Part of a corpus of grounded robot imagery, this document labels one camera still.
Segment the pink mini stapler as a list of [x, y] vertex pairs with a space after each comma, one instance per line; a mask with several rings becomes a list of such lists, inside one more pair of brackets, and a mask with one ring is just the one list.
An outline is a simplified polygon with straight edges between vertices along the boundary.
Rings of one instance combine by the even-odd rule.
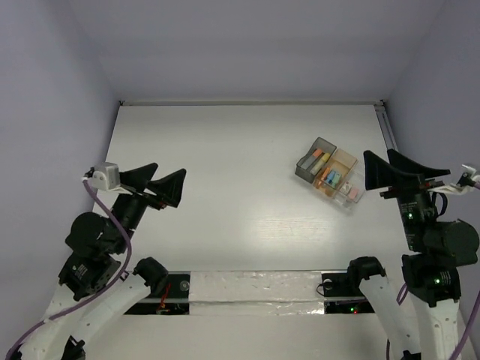
[[355, 188], [352, 188], [351, 191], [348, 193], [348, 197], [351, 200], [355, 200], [358, 194], [359, 194], [359, 189], [355, 187]]

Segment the green highlighter pen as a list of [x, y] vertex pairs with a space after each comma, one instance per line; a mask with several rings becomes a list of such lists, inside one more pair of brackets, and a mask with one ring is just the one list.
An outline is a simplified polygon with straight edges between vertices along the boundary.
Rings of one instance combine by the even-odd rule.
[[336, 172], [332, 180], [333, 186], [337, 186], [340, 180], [341, 180], [341, 174], [339, 172]]

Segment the orange highlighter pen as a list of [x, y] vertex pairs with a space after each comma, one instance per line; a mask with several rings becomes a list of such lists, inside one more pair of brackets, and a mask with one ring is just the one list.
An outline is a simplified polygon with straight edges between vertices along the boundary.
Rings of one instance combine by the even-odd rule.
[[327, 167], [323, 173], [318, 178], [318, 188], [325, 187], [328, 184], [328, 175], [331, 172], [330, 168]]

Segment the yellow highlighter pen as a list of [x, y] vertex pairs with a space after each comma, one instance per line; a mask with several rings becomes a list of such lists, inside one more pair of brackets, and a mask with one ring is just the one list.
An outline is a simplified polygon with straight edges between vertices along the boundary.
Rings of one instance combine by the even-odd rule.
[[312, 173], [313, 174], [317, 174], [322, 168], [323, 166], [325, 165], [325, 163], [328, 161], [328, 159], [330, 158], [330, 154], [329, 153], [325, 153], [319, 160], [318, 162], [315, 164], [315, 167], [312, 169]]

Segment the clear orange-tipped highlighter pen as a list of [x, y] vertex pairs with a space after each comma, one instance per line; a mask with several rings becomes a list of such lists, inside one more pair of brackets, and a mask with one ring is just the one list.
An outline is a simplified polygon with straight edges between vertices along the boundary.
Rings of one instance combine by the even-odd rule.
[[303, 168], [307, 170], [312, 164], [315, 163], [317, 158], [323, 153], [321, 148], [317, 148], [310, 157], [303, 163]]

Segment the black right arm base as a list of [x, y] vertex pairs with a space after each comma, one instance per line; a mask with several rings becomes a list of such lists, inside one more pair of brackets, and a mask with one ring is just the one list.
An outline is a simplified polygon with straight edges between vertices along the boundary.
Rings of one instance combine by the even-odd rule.
[[346, 271], [323, 272], [316, 292], [323, 298], [325, 314], [373, 314], [374, 309]]

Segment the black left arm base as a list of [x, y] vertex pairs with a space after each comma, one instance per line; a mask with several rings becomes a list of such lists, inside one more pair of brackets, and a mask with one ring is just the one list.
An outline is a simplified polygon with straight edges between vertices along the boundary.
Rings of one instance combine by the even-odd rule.
[[157, 295], [149, 295], [138, 301], [125, 315], [188, 315], [190, 313], [190, 272], [169, 274], [166, 286]]

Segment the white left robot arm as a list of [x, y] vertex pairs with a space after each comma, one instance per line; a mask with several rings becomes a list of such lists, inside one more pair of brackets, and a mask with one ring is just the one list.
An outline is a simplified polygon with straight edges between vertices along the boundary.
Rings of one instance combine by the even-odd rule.
[[186, 169], [155, 180], [157, 169], [150, 163], [122, 172], [104, 162], [82, 177], [103, 212], [87, 211], [73, 221], [65, 239], [71, 254], [49, 306], [6, 359], [84, 359], [90, 343], [137, 302], [169, 295], [169, 272], [156, 259], [146, 257], [128, 270], [146, 209], [177, 208], [182, 199]]

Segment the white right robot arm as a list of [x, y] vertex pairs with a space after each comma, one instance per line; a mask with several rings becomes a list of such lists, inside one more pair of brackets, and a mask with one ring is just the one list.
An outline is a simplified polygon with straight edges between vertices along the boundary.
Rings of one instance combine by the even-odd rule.
[[479, 188], [479, 170], [466, 165], [456, 183], [440, 177], [447, 169], [421, 165], [394, 149], [383, 160], [364, 152], [365, 188], [395, 199], [409, 255], [403, 255], [402, 274], [411, 298], [417, 327], [407, 322], [390, 286], [386, 270], [374, 256], [352, 260], [346, 271], [346, 288], [362, 294], [378, 317], [396, 359], [459, 359], [479, 311], [475, 304], [464, 333], [458, 334], [461, 281], [458, 268], [478, 261], [479, 234], [463, 220], [441, 221], [447, 196], [464, 195]]

